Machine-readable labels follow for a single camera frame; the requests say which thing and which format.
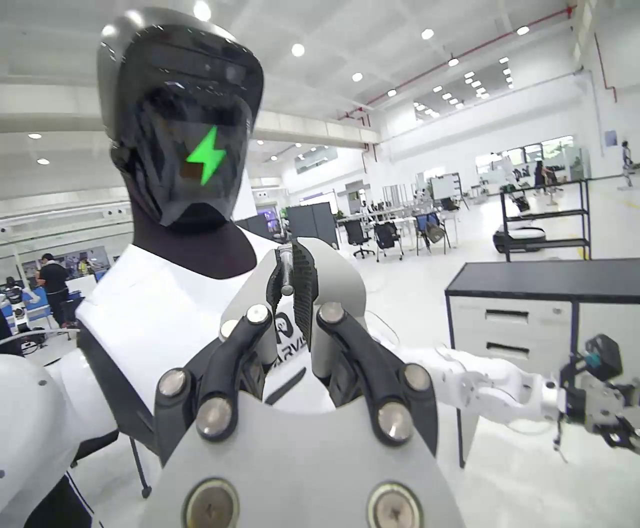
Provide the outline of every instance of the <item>bolt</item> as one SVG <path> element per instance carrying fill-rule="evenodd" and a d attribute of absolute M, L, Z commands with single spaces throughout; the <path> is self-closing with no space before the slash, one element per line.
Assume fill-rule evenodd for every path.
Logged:
<path fill-rule="evenodd" d="M 184 387 L 187 376 L 179 369 L 171 369 L 165 372 L 158 382 L 160 394 L 166 397 L 176 396 Z"/>
<path fill-rule="evenodd" d="M 283 295 L 293 295 L 293 246 L 291 244 L 283 244 L 278 247 L 280 254 L 280 262 L 282 263 L 282 288 L 280 292 Z"/>
<path fill-rule="evenodd" d="M 405 443 L 413 435 L 411 413 L 401 403 L 390 401 L 378 411 L 378 425 L 391 440 Z"/>
<path fill-rule="evenodd" d="M 231 423 L 232 408 L 227 398 L 215 396 L 206 400 L 198 409 L 196 427 L 200 436 L 214 440 L 224 433 Z"/>
<path fill-rule="evenodd" d="M 246 318 L 251 324 L 262 324 L 269 317 L 269 309 L 265 305 L 253 305 L 246 311 Z"/>
<path fill-rule="evenodd" d="M 382 484 L 369 500 L 371 528 L 418 528 L 420 507 L 413 494 L 395 483 Z"/>
<path fill-rule="evenodd" d="M 407 385 L 416 392 L 423 392 L 431 386 L 431 376 L 423 366 L 416 363 L 409 363 L 404 368 L 404 378 Z"/>
<path fill-rule="evenodd" d="M 220 326 L 220 335 L 224 339 L 229 339 L 231 332 L 234 331 L 234 328 L 237 324 L 238 322 L 235 319 L 229 319 L 228 321 L 225 321 L 224 323 L 222 323 L 222 326 Z"/>
<path fill-rule="evenodd" d="M 200 484 L 184 509 L 189 528 L 230 528 L 236 525 L 239 501 L 233 486 L 221 479 Z"/>
<path fill-rule="evenodd" d="M 320 314 L 320 319 L 330 324 L 339 323 L 344 317 L 342 305 L 334 302 L 324 303 L 320 306 L 318 313 Z"/>

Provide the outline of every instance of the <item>drawer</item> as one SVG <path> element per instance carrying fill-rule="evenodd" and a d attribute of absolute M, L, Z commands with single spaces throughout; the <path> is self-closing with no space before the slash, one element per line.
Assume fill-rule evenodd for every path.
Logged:
<path fill-rule="evenodd" d="M 450 304 L 454 331 L 553 339 L 571 328 L 571 303 L 566 301 L 452 297 Z"/>
<path fill-rule="evenodd" d="M 475 356 L 505 359 L 526 372 L 559 374 L 570 358 L 571 329 L 553 335 L 506 335 L 482 329 L 454 329 L 456 349 Z"/>

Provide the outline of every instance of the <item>green lightning bolt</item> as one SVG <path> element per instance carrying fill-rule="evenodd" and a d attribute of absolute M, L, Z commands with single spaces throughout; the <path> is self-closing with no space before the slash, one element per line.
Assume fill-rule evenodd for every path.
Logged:
<path fill-rule="evenodd" d="M 218 170 L 227 153 L 226 150 L 216 150 L 216 135 L 218 127 L 213 127 L 195 150 L 187 157 L 189 163 L 202 163 L 202 179 L 200 185 L 206 185 L 213 173 Z"/>

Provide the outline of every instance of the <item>whiteboard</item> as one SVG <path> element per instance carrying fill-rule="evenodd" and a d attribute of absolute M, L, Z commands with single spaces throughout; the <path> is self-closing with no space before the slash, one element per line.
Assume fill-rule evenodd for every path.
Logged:
<path fill-rule="evenodd" d="M 433 199 L 441 200 L 452 196 L 460 196 L 460 176 L 457 172 L 453 174 L 443 174 L 431 178 L 433 188 Z"/>
<path fill-rule="evenodd" d="M 311 198 L 300 198 L 300 205 L 314 205 L 321 204 L 323 202 L 329 202 L 332 214 L 336 214 L 338 212 L 338 203 L 335 200 L 335 193 L 333 192 L 319 196 L 312 196 Z"/>

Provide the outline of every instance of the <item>red pipe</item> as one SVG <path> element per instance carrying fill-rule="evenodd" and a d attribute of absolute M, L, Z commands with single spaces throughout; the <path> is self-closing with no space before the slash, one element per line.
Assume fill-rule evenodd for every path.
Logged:
<path fill-rule="evenodd" d="M 529 22 L 528 24 L 524 24 L 525 26 L 535 26 L 536 24 L 539 24 L 540 22 L 545 22 L 546 20 L 552 19 L 554 17 L 557 17 L 558 15 L 562 15 L 564 13 L 567 13 L 567 15 L 569 16 L 569 18 L 571 17 L 571 14 L 573 13 L 573 10 L 575 9 L 576 6 L 567 6 L 564 9 L 561 9 L 559 11 L 556 11 L 555 13 L 551 13 L 550 15 L 547 15 L 546 17 L 542 17 L 541 19 L 538 20 L 534 20 L 532 22 Z M 502 40 L 503 38 L 507 38 L 508 36 L 513 35 L 513 32 L 510 33 L 504 33 L 503 35 L 497 36 L 496 38 L 492 38 L 491 40 L 487 40 L 486 42 L 483 42 L 482 44 L 473 47 L 471 49 L 468 49 L 467 51 L 461 53 L 460 55 L 456 55 L 456 58 L 460 59 L 462 57 L 466 57 L 467 55 L 469 55 L 470 53 L 473 53 L 475 51 L 478 51 L 479 49 L 482 49 L 483 47 L 489 46 L 495 42 L 498 42 L 499 40 Z M 415 77 L 412 77 L 411 79 L 409 79 L 408 81 L 405 81 L 401 84 L 399 84 L 398 86 L 395 87 L 396 90 L 400 89 L 400 88 L 404 88 L 406 85 L 411 84 L 415 81 L 417 81 L 418 79 L 421 79 L 422 77 L 429 75 L 430 73 L 433 73 L 435 70 L 442 68 L 443 66 L 446 66 L 448 63 L 447 62 L 443 62 L 441 64 L 438 64 L 437 66 L 434 66 L 433 68 L 416 75 Z M 376 101 L 379 101 L 380 99 L 382 99 L 384 96 L 386 96 L 387 93 L 382 93 L 377 97 L 374 97 L 373 99 L 371 99 L 369 102 L 367 102 L 367 106 L 370 106 L 371 104 L 375 103 Z M 357 112 L 358 110 L 362 110 L 362 108 L 356 108 L 354 110 L 351 110 L 350 112 L 347 112 L 345 114 L 344 117 L 351 117 L 351 114 L 353 114 L 354 112 Z"/>
<path fill-rule="evenodd" d="M 602 63 L 602 55 L 600 54 L 600 44 L 598 43 L 598 35 L 593 33 L 593 40 L 596 41 L 596 50 L 598 50 L 598 59 L 600 59 L 600 70 L 602 71 L 602 81 L 606 90 L 613 90 L 613 99 L 618 103 L 618 92 L 615 86 L 609 86 L 607 84 L 607 76 L 604 74 L 604 64 Z"/>

